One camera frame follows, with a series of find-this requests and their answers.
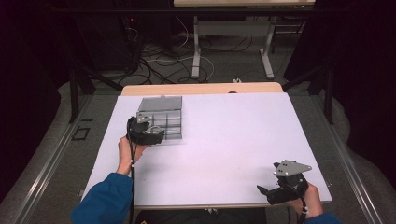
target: blue sleeve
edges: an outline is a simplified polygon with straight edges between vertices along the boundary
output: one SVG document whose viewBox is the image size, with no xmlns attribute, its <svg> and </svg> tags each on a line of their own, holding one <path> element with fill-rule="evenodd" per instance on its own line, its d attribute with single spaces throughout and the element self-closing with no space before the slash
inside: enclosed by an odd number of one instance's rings
<svg viewBox="0 0 396 224">
<path fill-rule="evenodd" d="M 128 215 L 133 180 L 127 175 L 112 173 L 93 186 L 73 210 L 73 223 L 120 223 Z"/>
<path fill-rule="evenodd" d="M 305 220 L 305 224 L 340 224 L 341 222 L 333 213 L 325 213 L 317 217 L 311 217 Z"/>
</svg>

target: desk leg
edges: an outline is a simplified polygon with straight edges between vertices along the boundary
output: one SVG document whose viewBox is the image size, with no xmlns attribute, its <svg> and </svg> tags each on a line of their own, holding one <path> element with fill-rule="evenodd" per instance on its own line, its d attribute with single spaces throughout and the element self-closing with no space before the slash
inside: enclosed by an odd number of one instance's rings
<svg viewBox="0 0 396 224">
<path fill-rule="evenodd" d="M 191 77 L 199 77 L 201 50 L 199 48 L 198 18 L 194 16 L 194 59 L 192 61 Z"/>
<path fill-rule="evenodd" d="M 276 17 L 272 17 L 270 26 L 268 27 L 268 35 L 265 40 L 265 49 L 260 49 L 260 55 L 262 56 L 262 64 L 264 65 L 265 75 L 267 76 L 268 79 L 275 78 L 270 60 L 268 58 L 268 51 L 271 48 L 271 41 L 274 35 L 275 25 L 276 25 Z"/>
</svg>

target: white desk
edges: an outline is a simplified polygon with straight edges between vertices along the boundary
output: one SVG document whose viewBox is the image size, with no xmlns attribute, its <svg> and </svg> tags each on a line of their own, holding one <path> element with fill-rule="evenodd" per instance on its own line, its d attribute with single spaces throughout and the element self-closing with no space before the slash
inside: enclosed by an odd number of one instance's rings
<svg viewBox="0 0 396 224">
<path fill-rule="evenodd" d="M 175 0 L 176 7 L 276 7 L 314 5 L 315 0 Z M 192 77 L 199 76 L 201 49 L 200 35 L 252 35 L 264 36 L 265 45 L 260 49 L 262 64 L 268 79 L 274 79 L 268 52 L 271 46 L 276 17 L 270 21 L 198 21 L 194 17 L 194 58 L 192 62 Z"/>
<path fill-rule="evenodd" d="M 85 194 L 117 169 L 117 143 L 142 98 L 119 97 Z M 269 205 L 256 186 L 277 188 L 273 163 L 282 160 L 312 166 L 305 178 L 323 202 L 332 200 L 286 93 L 183 95 L 182 134 L 148 148 L 136 164 L 136 209 Z"/>
</svg>

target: hand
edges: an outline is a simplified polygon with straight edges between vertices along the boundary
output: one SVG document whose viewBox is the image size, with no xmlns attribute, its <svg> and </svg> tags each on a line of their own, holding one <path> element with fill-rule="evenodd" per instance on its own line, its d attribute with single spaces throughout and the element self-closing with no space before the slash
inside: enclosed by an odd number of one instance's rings
<svg viewBox="0 0 396 224">
<path fill-rule="evenodd" d="M 323 206 L 319 198 L 319 190 L 316 186 L 308 183 L 308 189 L 305 192 L 305 203 L 308 206 L 308 214 L 305 218 L 317 217 L 323 214 Z M 294 208 L 294 210 L 300 215 L 303 211 L 303 202 L 301 199 L 289 201 L 288 205 Z"/>
<path fill-rule="evenodd" d="M 133 143 L 132 145 L 134 155 L 134 161 L 137 162 L 143 154 L 143 151 L 148 148 L 148 145 L 137 145 Z M 129 145 L 129 140 L 123 136 L 119 141 L 119 153 L 120 153 L 120 163 L 119 168 L 117 169 L 118 174 L 128 175 L 131 172 L 131 159 L 132 159 L 132 151 L 131 146 Z"/>
</svg>

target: white tabletop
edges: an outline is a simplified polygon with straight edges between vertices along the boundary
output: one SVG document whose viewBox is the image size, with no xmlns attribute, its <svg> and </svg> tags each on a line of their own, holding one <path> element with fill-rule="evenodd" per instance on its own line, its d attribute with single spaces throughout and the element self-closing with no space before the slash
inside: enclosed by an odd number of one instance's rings
<svg viewBox="0 0 396 224">
<path fill-rule="evenodd" d="M 283 160 L 312 166 L 305 178 L 332 200 L 286 93 L 182 97 L 183 138 L 148 148 L 136 164 L 136 209 L 265 206 L 256 186 L 277 188 L 273 163 Z M 117 143 L 142 98 L 119 97 L 85 194 L 117 169 Z"/>
<path fill-rule="evenodd" d="M 175 7 L 264 7 L 314 5 L 315 0 L 175 0 Z"/>
</svg>

